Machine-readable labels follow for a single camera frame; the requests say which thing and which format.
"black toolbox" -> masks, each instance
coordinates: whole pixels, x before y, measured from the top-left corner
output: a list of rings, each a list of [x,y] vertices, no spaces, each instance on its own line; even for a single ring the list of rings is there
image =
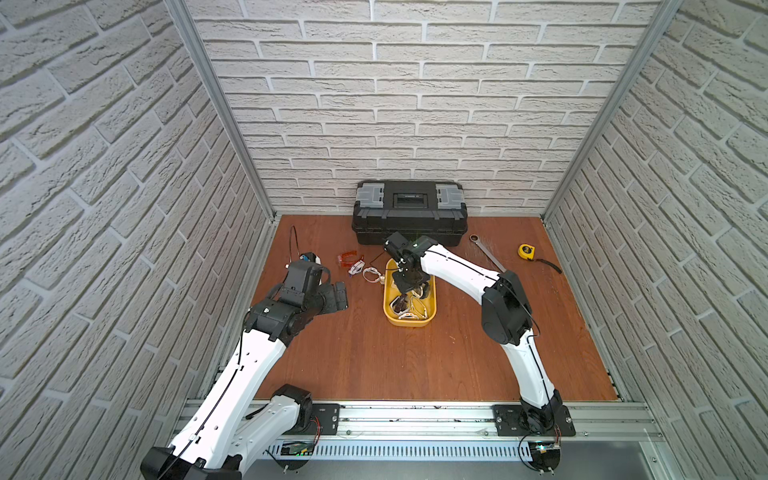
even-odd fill
[[[467,233],[464,190],[456,182],[384,180],[357,184],[352,230],[361,245],[383,245],[395,232],[427,235],[455,247]]]

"yellow plastic basket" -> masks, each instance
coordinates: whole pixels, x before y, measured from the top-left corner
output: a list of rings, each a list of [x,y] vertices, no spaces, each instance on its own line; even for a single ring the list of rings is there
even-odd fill
[[[389,319],[392,325],[397,326],[424,326],[429,323],[435,314],[437,313],[437,297],[435,296],[435,277],[429,277],[429,295],[421,300],[424,303],[424,307],[427,310],[426,320],[417,319],[399,319],[397,314],[392,311],[392,307],[389,304],[398,296],[400,296],[400,290],[395,285],[395,280],[392,279],[392,273],[395,272],[397,263],[390,259],[386,264],[386,272],[384,273],[384,314]]]

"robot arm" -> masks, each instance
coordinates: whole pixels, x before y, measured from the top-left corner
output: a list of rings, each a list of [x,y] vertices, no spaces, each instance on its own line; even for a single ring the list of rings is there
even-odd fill
[[[524,413],[521,423],[531,432],[549,430],[562,401],[536,350],[531,306],[518,276],[509,270],[498,273],[477,266],[429,237],[409,242],[394,233],[384,249],[397,262],[399,270],[392,278],[401,293],[414,290],[434,275],[481,305],[482,328],[502,345],[518,379]]]
[[[239,480],[275,438],[295,426],[306,428],[312,397],[291,385],[278,389],[248,422],[240,421],[293,338],[315,316],[346,310],[344,282],[321,283],[324,272],[330,280],[318,263],[292,262],[283,283],[248,310],[240,344],[203,404],[170,447],[145,455],[145,479]]]

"wrench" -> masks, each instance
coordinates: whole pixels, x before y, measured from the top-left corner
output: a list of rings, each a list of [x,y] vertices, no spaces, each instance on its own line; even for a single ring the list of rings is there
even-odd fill
[[[483,243],[480,241],[480,237],[478,237],[477,235],[470,235],[469,239],[475,242],[475,245],[480,247],[480,250],[482,250],[482,252],[485,253],[485,256],[488,257],[493,262],[494,265],[496,265],[496,268],[498,268],[498,271],[502,273],[507,271],[507,269],[504,268],[504,265],[502,265],[501,262],[496,260],[496,257],[493,256],[493,253],[491,253],[491,251],[488,250],[488,248],[485,245],[483,245]]]

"wooden platform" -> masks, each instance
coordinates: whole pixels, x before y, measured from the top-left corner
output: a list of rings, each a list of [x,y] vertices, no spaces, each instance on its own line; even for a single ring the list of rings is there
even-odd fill
[[[268,398],[284,383],[312,392],[315,399],[413,399],[516,401],[517,380],[502,348],[480,326],[480,306],[438,279],[438,311],[422,328],[391,325],[382,311],[383,287],[360,275],[349,278],[336,255],[364,253],[368,261],[382,251],[360,246],[350,217],[285,216],[280,221],[253,302],[285,276],[288,233],[296,225],[301,251],[313,251],[330,268],[333,281],[344,280],[349,309],[319,316],[291,343],[272,368],[257,398]],[[536,339],[547,374],[563,400],[615,400],[603,363],[576,307],[565,277],[540,262],[517,256],[520,243],[536,247],[537,257],[557,263],[538,218],[471,218],[469,232],[454,253],[494,269],[469,241],[483,243],[522,281],[533,315],[541,326]],[[374,263],[379,270],[384,253]]]

